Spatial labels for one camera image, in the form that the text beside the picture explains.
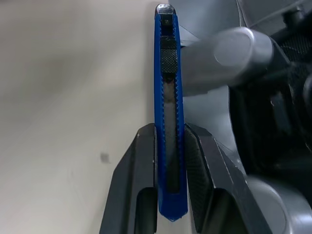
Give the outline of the blue utility cutter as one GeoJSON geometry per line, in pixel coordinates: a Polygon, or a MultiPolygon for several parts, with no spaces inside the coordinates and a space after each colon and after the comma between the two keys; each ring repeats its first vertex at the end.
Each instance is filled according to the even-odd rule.
{"type": "Polygon", "coordinates": [[[170,4],[158,4],[154,22],[158,207],[164,217],[175,222],[188,211],[181,45],[175,8],[170,4]]]}

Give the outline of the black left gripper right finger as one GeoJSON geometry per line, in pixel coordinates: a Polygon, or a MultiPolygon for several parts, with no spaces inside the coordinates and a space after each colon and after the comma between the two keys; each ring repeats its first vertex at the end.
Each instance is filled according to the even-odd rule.
{"type": "Polygon", "coordinates": [[[243,173],[206,129],[185,124],[184,151],[196,234],[272,234],[243,173]]]}

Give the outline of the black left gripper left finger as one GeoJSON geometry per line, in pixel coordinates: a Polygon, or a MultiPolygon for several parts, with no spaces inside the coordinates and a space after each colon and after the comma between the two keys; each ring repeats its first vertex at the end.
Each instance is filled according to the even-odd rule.
{"type": "Polygon", "coordinates": [[[99,234],[155,234],[155,127],[141,127],[117,164],[99,234]]]}

